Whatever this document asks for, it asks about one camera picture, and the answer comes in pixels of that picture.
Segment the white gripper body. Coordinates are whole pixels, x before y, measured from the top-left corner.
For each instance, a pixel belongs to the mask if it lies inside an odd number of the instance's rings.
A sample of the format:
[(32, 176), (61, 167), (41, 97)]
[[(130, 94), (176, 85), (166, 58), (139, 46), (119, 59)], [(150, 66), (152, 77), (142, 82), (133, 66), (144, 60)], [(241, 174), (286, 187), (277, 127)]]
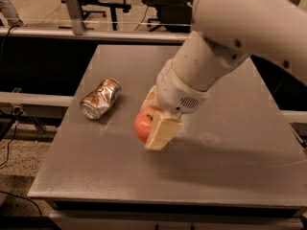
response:
[(157, 75), (155, 86), (160, 108), (181, 114), (196, 112), (210, 94), (209, 91), (197, 91), (184, 83), (170, 59)]

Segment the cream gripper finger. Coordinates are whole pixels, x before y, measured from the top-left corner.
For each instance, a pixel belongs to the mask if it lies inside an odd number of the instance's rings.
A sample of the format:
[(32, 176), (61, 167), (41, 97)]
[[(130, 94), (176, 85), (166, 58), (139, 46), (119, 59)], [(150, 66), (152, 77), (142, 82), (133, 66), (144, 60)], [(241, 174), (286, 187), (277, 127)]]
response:
[(168, 112), (155, 112), (152, 129), (145, 144), (146, 150), (163, 150), (178, 134), (182, 121)]
[(146, 96), (144, 102), (142, 103), (140, 109), (143, 110), (148, 107), (158, 107), (158, 101), (156, 96), (156, 86), (154, 85)]

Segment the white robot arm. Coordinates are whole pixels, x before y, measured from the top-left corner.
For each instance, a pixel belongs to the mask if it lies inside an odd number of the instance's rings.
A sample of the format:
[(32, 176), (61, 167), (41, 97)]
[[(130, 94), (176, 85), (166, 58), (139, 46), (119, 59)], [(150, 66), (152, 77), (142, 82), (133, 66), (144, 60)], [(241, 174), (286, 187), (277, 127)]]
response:
[(165, 148), (181, 116), (195, 112), (212, 86), (251, 55), (306, 84), (307, 12), (288, 0), (194, 0), (191, 33), (142, 104), (157, 109), (145, 148)]

